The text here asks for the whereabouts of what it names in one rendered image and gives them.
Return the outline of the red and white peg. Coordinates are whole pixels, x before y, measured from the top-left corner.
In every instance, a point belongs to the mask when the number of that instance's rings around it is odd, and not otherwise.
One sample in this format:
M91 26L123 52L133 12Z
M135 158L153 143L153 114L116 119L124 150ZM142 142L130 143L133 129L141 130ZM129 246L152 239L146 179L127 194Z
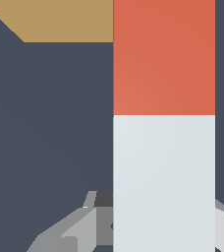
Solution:
M114 0L114 252L215 252L215 0Z

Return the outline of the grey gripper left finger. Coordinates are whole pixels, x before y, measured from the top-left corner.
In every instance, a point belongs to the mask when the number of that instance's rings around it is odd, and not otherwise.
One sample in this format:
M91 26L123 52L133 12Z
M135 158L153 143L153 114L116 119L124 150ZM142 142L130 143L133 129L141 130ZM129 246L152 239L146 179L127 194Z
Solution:
M84 204L42 233L28 252L93 252L113 244L113 193L88 191Z

